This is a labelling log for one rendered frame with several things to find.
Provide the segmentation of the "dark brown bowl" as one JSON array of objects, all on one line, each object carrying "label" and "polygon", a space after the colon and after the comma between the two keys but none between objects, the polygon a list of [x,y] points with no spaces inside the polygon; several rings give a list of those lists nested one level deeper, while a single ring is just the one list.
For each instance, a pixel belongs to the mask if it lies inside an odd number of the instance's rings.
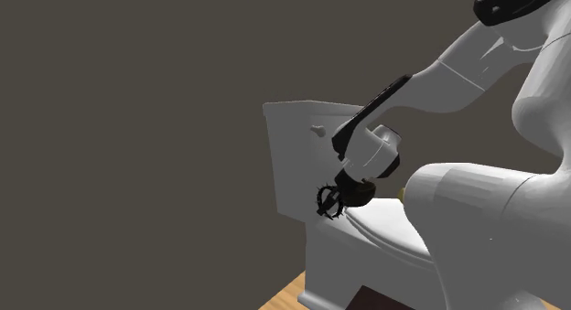
[{"label": "dark brown bowl", "polygon": [[354,188],[346,189],[343,192],[343,204],[351,208],[363,207],[374,198],[375,193],[376,185],[371,181],[365,180],[358,183]]}]

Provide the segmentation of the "white toilet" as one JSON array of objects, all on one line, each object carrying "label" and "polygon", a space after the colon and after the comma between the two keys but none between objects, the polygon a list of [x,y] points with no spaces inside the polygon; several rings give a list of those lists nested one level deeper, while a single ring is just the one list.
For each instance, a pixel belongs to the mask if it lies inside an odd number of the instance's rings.
[{"label": "white toilet", "polygon": [[360,106],[318,101],[267,102],[266,119],[278,213],[304,222],[309,310],[349,310],[362,287],[414,310],[446,310],[436,268],[397,198],[345,208],[336,219],[317,213],[318,189],[341,164],[335,130]]}]

